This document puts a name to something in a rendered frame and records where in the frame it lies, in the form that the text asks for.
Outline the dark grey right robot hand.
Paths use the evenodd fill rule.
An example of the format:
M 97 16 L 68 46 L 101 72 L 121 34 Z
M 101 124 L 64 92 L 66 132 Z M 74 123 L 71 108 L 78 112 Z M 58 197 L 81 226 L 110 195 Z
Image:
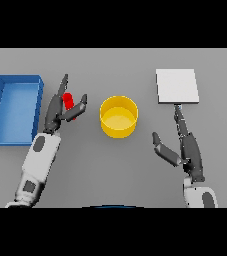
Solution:
M 154 151 L 172 166 L 182 165 L 184 172 L 191 177 L 191 182 L 204 182 L 202 157 L 197 140 L 193 133 L 188 131 L 181 106 L 175 105 L 174 108 L 174 120 L 179 136 L 181 154 L 167 147 L 156 132 L 152 133 Z

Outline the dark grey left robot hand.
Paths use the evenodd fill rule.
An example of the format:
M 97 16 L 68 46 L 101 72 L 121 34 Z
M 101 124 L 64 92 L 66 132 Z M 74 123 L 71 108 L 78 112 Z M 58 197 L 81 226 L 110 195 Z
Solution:
M 45 116 L 44 133 L 54 134 L 61 126 L 61 121 L 70 122 L 83 114 L 86 110 L 87 95 L 84 94 L 80 102 L 71 109 L 63 112 L 63 94 L 67 89 L 68 75 L 65 74 L 61 80 L 58 92 L 53 95 Z

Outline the red beaker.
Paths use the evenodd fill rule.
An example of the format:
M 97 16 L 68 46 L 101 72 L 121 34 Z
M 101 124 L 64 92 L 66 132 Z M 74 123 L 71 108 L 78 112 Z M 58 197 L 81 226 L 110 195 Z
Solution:
M 65 116 L 67 121 L 75 120 L 76 117 L 74 116 L 73 108 L 75 106 L 73 96 L 71 93 L 66 92 L 62 96 L 62 100 L 65 106 Z

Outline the yellow bowl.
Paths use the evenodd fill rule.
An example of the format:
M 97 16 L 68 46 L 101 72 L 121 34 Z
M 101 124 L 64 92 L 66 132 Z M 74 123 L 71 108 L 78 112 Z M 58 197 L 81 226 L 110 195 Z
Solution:
M 137 125 L 139 111 L 136 103 L 127 96 L 111 96 L 99 109 L 103 132 L 115 139 L 127 138 Z

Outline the pale square measuring scale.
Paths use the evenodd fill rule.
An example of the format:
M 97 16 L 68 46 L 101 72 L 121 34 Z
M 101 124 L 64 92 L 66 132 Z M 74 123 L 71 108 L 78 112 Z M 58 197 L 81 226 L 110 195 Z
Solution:
M 199 94 L 193 69 L 157 69 L 159 104 L 198 104 Z

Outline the blue tray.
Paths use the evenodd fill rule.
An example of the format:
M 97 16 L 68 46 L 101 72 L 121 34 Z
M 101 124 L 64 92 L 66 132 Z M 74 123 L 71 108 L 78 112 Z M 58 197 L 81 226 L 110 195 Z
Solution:
M 0 146 L 30 146 L 38 131 L 40 75 L 0 75 Z

